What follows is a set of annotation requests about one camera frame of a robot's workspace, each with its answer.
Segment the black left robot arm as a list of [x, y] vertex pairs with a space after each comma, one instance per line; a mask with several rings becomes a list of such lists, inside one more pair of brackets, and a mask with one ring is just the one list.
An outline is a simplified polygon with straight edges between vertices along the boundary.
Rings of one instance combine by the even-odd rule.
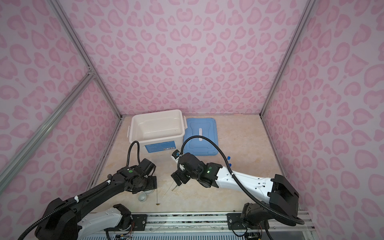
[[20, 236], [23, 240], [32, 230], [39, 240], [76, 240], [85, 228], [80, 222], [92, 210], [124, 191], [132, 194], [155, 190], [156, 165], [144, 159], [136, 166], [123, 167], [96, 187], [63, 201], [57, 198], [49, 203], [44, 215]]

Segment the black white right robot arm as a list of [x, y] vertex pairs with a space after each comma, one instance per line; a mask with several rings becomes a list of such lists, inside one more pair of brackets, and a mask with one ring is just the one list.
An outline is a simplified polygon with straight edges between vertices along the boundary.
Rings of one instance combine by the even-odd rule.
[[204, 188], [231, 189], [246, 194], [252, 203], [244, 205], [240, 216], [245, 228], [252, 229], [272, 219], [291, 227], [304, 225], [304, 220], [298, 216], [299, 193], [284, 176], [254, 177], [220, 164], [204, 163], [178, 150], [171, 157], [178, 168], [171, 177], [178, 186], [195, 180]]

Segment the small white ceramic dish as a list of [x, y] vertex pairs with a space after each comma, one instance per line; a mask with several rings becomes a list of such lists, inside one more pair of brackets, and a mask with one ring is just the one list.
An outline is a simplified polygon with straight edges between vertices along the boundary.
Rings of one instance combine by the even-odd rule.
[[145, 202], [147, 200], [147, 195], [145, 193], [140, 193], [138, 196], [140, 202]]

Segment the blue plastic bin lid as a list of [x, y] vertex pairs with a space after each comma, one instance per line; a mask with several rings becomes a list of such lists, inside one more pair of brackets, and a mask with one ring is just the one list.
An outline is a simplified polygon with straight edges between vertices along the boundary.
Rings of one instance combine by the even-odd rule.
[[[184, 142], [192, 136], [203, 136], [218, 146], [219, 138], [216, 120], [213, 118], [187, 119]], [[195, 156], [215, 156], [219, 151], [207, 140], [194, 138], [186, 143], [184, 153], [191, 153]]]

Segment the white plastic storage bin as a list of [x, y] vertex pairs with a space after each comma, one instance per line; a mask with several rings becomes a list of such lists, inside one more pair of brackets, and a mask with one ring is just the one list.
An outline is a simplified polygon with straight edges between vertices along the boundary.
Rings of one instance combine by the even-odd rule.
[[129, 142], [138, 141], [147, 154], [180, 149], [187, 119], [180, 110], [136, 115], [128, 128]]

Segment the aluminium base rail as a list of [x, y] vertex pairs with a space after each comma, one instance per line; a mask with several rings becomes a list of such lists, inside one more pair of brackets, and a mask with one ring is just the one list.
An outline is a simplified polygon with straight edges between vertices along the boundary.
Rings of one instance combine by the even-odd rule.
[[304, 225], [290, 227], [276, 220], [246, 228], [240, 212], [136, 213], [122, 229], [122, 214], [116, 209], [91, 213], [79, 222], [80, 240], [318, 240], [306, 211]]

